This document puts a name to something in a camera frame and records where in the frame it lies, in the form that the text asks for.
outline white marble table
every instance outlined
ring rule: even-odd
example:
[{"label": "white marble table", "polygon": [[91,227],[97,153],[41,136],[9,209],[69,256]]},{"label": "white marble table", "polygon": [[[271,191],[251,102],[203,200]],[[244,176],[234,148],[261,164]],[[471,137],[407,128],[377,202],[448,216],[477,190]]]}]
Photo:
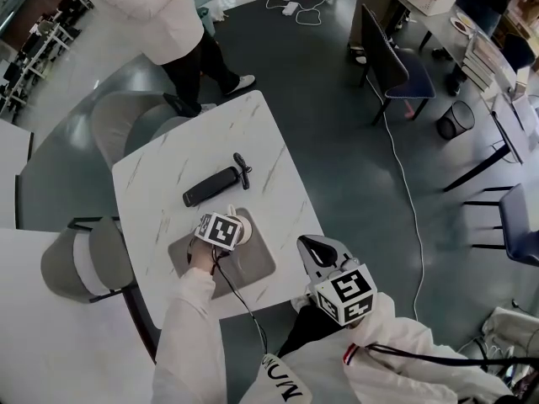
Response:
[{"label": "white marble table", "polygon": [[[253,168],[250,190],[241,184],[187,208],[182,194],[213,173],[235,165],[239,152]],[[157,138],[113,168],[121,225],[136,279],[156,327],[179,277],[168,245],[193,231],[206,212],[228,204],[246,208],[272,254],[276,270],[241,289],[251,310],[290,300],[309,282],[296,240],[322,235],[311,201],[270,109],[259,91],[219,106]],[[233,295],[212,302],[219,318],[243,314]]]}]

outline white shirt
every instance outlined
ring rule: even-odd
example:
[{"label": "white shirt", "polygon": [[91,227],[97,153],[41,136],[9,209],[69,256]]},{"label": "white shirt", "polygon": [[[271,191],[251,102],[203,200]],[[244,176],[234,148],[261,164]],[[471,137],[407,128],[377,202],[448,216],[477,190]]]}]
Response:
[{"label": "white shirt", "polygon": [[204,33],[194,0],[91,1],[158,65],[189,54]]},{"label": "white shirt", "polygon": [[[219,321],[211,314],[215,282],[197,268],[174,289],[157,348],[152,404],[227,404],[225,357]],[[375,310],[358,327],[308,343],[282,360],[260,354],[256,381],[240,404],[457,404],[510,395],[502,381],[478,367],[446,367],[358,350],[378,342],[416,354],[463,358],[436,346],[430,329],[395,317],[391,298],[378,294]]]}]

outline gray chair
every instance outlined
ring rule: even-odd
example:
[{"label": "gray chair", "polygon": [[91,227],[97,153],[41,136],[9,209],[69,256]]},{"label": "gray chair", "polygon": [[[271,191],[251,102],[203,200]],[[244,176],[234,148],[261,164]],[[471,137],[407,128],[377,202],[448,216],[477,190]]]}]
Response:
[{"label": "gray chair", "polygon": [[372,67],[382,94],[385,96],[383,105],[372,121],[372,125],[376,125],[395,98],[423,99],[412,118],[415,120],[429,100],[436,97],[429,73],[424,68],[421,59],[412,50],[394,50],[391,47],[382,27],[376,21],[376,16],[365,4],[361,10],[363,13],[361,33],[367,64],[363,69],[360,87],[365,85],[367,74]]},{"label": "gray chair", "polygon": [[484,191],[509,190],[499,202],[468,201],[464,205],[492,205],[499,207],[501,226],[504,232],[504,245],[473,244],[476,248],[505,250],[509,259],[527,265],[539,266],[539,231],[530,229],[526,208],[526,197],[521,184],[514,187],[492,187]]},{"label": "gray chair", "polygon": [[183,123],[186,123],[187,121],[189,121],[188,118],[184,118],[184,117],[174,117],[174,118],[171,118],[169,120],[166,120],[162,125],[161,127],[159,127],[157,129],[157,131],[153,134],[152,136],[152,141],[154,139],[157,139],[159,136],[162,136],[164,135],[165,133],[171,131],[172,129],[175,129],[176,127],[178,127],[179,125],[182,125]]},{"label": "gray chair", "polygon": [[[135,282],[123,236],[111,217],[74,219],[43,253],[41,274],[55,294],[82,303],[122,294]],[[93,222],[93,227],[78,222]]]},{"label": "gray chair", "polygon": [[196,116],[179,98],[166,93],[115,92],[98,101],[91,116],[92,134],[110,169],[124,158],[135,122],[146,112],[164,104],[173,107],[176,115]]}]

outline dark green floor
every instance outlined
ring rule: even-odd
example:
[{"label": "dark green floor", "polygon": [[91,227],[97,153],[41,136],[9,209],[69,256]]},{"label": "dark green floor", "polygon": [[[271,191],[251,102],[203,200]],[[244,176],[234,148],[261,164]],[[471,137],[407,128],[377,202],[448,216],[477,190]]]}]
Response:
[{"label": "dark green floor", "polygon": [[[256,75],[256,88],[272,110],[324,233],[344,242],[368,265],[378,289],[395,300],[399,316],[412,316],[421,274],[419,245],[386,131],[382,125],[370,126],[379,103],[369,88],[357,87],[361,69],[346,56],[354,6],[354,0],[327,3],[320,8],[323,25],[305,27],[280,10],[265,9],[265,1],[254,2],[228,11],[227,21],[217,25],[216,38],[231,69]],[[410,23],[396,40],[401,47],[417,49],[424,33],[421,25]],[[424,62],[438,98],[414,122],[404,119],[402,103],[392,104],[387,118],[424,244],[419,319],[433,329],[437,343],[459,347],[478,334],[495,306],[507,306],[516,298],[527,310],[538,308],[539,269],[513,263],[504,252],[470,248],[474,242],[501,242],[500,231],[487,229],[499,224],[497,209],[463,208],[461,202],[474,196],[486,199],[478,194],[485,187],[519,182],[530,193],[539,185],[539,158],[535,154],[524,167],[499,162],[460,188],[441,192],[492,154],[489,145],[499,134],[467,83],[461,99],[473,107],[476,127],[451,142],[437,135],[435,121],[451,104],[442,86],[451,63],[433,61],[434,46],[431,40]],[[88,132],[87,117],[99,95],[129,89],[136,72],[146,77],[144,88],[172,92],[164,72],[143,57],[99,86],[56,127],[23,171],[21,227],[58,231],[73,216],[115,213],[112,178]],[[217,85],[206,77],[201,101],[222,101]],[[275,351],[294,313],[283,305],[259,316]],[[234,359],[241,361],[235,365],[228,358],[227,364],[230,402],[237,402],[256,374],[258,335],[247,316],[221,325],[227,354],[243,356]]]}]

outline stack of books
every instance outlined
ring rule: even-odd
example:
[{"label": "stack of books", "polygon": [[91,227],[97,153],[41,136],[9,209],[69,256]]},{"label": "stack of books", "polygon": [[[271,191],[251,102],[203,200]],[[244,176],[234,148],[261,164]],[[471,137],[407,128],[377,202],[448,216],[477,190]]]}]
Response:
[{"label": "stack of books", "polygon": [[475,34],[466,49],[462,71],[486,91],[494,83],[494,74],[505,64],[498,48],[485,36]]}]

